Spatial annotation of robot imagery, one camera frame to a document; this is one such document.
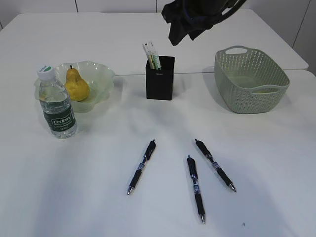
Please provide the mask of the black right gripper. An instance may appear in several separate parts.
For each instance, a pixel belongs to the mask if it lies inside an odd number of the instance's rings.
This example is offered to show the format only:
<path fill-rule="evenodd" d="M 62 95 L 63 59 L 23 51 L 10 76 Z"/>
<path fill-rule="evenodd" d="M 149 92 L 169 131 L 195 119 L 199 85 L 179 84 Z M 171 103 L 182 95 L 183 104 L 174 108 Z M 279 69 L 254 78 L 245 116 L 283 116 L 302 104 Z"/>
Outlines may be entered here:
<path fill-rule="evenodd" d="M 195 40 L 205 30 L 231 17 L 244 3 L 244 0 L 175 0 L 166 4 L 161 13 L 166 23 L 171 24 L 168 36 L 171 44 L 178 45 L 187 34 Z"/>

